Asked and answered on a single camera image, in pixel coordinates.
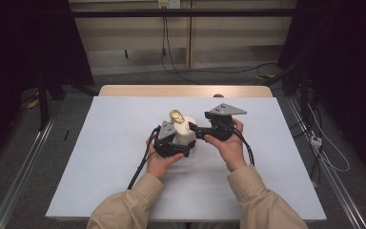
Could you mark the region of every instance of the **black device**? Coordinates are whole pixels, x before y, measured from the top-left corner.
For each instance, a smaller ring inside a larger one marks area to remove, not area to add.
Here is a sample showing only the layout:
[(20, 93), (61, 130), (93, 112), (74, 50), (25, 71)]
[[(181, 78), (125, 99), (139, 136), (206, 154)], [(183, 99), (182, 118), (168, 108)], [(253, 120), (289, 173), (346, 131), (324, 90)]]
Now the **black device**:
[[(195, 132), (197, 139), (203, 139), (204, 135), (212, 135), (221, 141), (228, 140), (234, 134), (234, 122), (232, 115), (244, 115), (247, 112), (231, 105), (221, 103), (204, 115), (210, 120), (212, 127), (198, 127), (192, 122), (189, 122), (189, 128)], [(195, 140), (189, 144), (180, 144), (175, 140), (176, 130), (174, 126), (164, 121), (160, 131), (154, 139), (153, 147), (162, 157), (173, 156), (183, 153), (188, 157), (190, 150), (195, 146)]]
[(153, 147), (160, 156), (169, 157), (179, 153), (183, 153), (185, 157), (189, 156), (190, 150), (195, 146), (195, 140), (185, 145), (176, 142), (174, 140), (175, 136), (176, 129), (174, 126), (164, 121), (153, 142)]
[(232, 115), (244, 115), (247, 112), (231, 105), (222, 103), (204, 115), (211, 122), (210, 127), (198, 127), (189, 122), (190, 130), (195, 132), (197, 139), (203, 139), (205, 135), (211, 135), (221, 141), (228, 140), (234, 134), (234, 122)]
[[(195, 132), (195, 137), (197, 139), (203, 139), (204, 135), (212, 135), (221, 141), (228, 140), (232, 135), (236, 135), (240, 140), (246, 145), (248, 150), (249, 159), (251, 164), (254, 164), (254, 155), (252, 153), (251, 147), (246, 142), (243, 135), (234, 127), (234, 121), (232, 115), (244, 115), (247, 112), (231, 105), (221, 103), (209, 112), (205, 112), (204, 115), (211, 122), (211, 128), (198, 127), (192, 122), (189, 122), (189, 128)], [(150, 138), (148, 140), (147, 150), (145, 151), (144, 157), (142, 158), (141, 164), (132, 180), (128, 189), (131, 189), (135, 183), (136, 178), (144, 167), (145, 163), (154, 153), (158, 153), (162, 157), (174, 156), (176, 154), (182, 153), (185, 157), (188, 157), (190, 150), (195, 146), (195, 140), (189, 144), (179, 143), (176, 139), (176, 129), (172, 123), (163, 121), (162, 126), (158, 126), (153, 129)], [(148, 152), (150, 144), (153, 141), (153, 147), (156, 152)]]

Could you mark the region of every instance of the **hand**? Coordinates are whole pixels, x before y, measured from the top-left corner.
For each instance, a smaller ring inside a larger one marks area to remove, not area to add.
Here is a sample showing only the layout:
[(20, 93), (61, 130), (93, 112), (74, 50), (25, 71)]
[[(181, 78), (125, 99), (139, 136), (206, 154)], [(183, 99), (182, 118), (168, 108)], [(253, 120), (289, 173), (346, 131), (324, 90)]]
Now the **hand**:
[[(234, 125), (242, 133), (243, 123), (234, 119)], [(226, 141), (220, 141), (211, 135), (205, 135), (204, 139), (218, 149), (230, 172), (246, 165), (245, 158), (243, 157), (243, 143), (236, 135), (232, 135)]]
[(168, 158), (164, 158), (156, 152), (153, 144), (151, 143), (150, 149), (148, 151), (147, 173), (154, 175), (158, 179), (161, 179), (163, 176), (165, 176), (166, 172), (168, 172), (169, 167), (181, 158), (183, 158), (183, 154), (177, 154)]

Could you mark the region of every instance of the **white cylinder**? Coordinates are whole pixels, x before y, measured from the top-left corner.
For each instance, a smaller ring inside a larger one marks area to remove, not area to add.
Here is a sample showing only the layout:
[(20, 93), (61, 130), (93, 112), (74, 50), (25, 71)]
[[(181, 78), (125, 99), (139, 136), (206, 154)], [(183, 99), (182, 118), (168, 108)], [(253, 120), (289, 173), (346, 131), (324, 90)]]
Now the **white cylinder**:
[(190, 116), (183, 116), (184, 122), (179, 124), (174, 122), (173, 126), (176, 129), (176, 136), (174, 137), (177, 143), (182, 145), (188, 145), (190, 142), (195, 140), (195, 132), (190, 130), (189, 122), (197, 124), (194, 118)]

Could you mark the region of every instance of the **person's left hand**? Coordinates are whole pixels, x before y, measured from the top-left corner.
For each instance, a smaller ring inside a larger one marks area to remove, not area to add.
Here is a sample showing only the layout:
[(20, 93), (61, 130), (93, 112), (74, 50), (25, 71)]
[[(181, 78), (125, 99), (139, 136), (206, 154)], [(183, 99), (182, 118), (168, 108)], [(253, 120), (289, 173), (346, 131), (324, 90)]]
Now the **person's left hand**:
[(148, 151), (147, 160), (147, 173), (154, 175), (158, 179), (161, 179), (168, 172), (169, 167), (174, 164), (177, 160), (183, 158), (183, 154), (177, 154), (167, 158), (160, 156), (150, 144), (150, 149)]

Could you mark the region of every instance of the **metal rail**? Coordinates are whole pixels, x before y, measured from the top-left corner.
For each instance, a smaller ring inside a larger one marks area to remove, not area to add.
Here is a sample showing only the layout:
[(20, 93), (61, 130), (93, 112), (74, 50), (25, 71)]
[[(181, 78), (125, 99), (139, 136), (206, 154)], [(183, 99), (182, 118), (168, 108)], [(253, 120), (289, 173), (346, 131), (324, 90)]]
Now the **metal rail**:
[[(291, 98), (287, 98), (287, 101), (295, 115), (296, 120), (299, 122), (299, 125), (302, 131), (306, 131), (307, 127), (305, 123), (302, 122), (301, 115), (298, 111), (300, 111), (299, 105), (296, 101), (293, 101)], [(309, 136), (307, 132), (305, 132), (305, 136), (307, 137), (307, 141), (309, 141)], [(314, 154), (317, 156), (318, 149), (313, 147)], [(322, 156), (325, 156), (325, 159), (329, 161), (329, 158), (326, 156), (325, 152), (322, 151)], [(333, 169), (330, 165), (328, 165), (322, 158), (319, 158), (319, 164), (325, 173), (326, 178), (329, 180), (339, 202), (340, 205), (343, 207), (344, 212), (346, 213), (347, 217), (349, 218), (350, 222), (352, 223), (355, 229), (362, 229), (366, 228), (366, 222), (361, 215), (355, 201), (353, 200), (352, 196), (347, 191), (347, 188), (344, 186), (343, 182), (341, 181), (340, 177), (338, 176), (335, 169)]]
[(20, 10), (23, 16), (35, 17), (291, 17), (322, 16), (321, 9), (169, 9), (169, 10)]
[(0, 229), (4, 229), (8, 224), (10, 215), (13, 212), (13, 209), (16, 206), (18, 199), (23, 193), (26, 183), (31, 175), (32, 168), (34, 167), (34, 164), (43, 149), (44, 143), (46, 142), (50, 134), (53, 121), (58, 115), (59, 110), (60, 107), (51, 117), (46, 127), (42, 131), (38, 132), (37, 137), (34, 140), (33, 145), (31, 146), (29, 154), (22, 165), (22, 168), (17, 174), (14, 182), (11, 184), (9, 191), (5, 195), (5, 198), (0, 205)]

